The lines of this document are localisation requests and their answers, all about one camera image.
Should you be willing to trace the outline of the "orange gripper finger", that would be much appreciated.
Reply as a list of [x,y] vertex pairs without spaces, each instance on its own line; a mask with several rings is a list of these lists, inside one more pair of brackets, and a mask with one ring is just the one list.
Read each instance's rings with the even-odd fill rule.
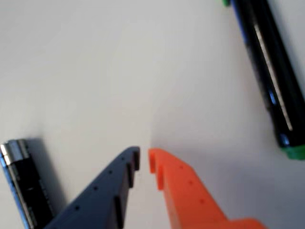
[[228,219],[195,170],[173,154],[148,151],[150,172],[162,191],[173,229],[263,229],[256,219]]

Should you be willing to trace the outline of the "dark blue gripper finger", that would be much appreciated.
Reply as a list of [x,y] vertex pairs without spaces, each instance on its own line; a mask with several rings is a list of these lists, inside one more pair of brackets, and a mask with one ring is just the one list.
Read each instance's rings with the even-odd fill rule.
[[122,229],[139,169],[140,148],[125,149],[46,228]]

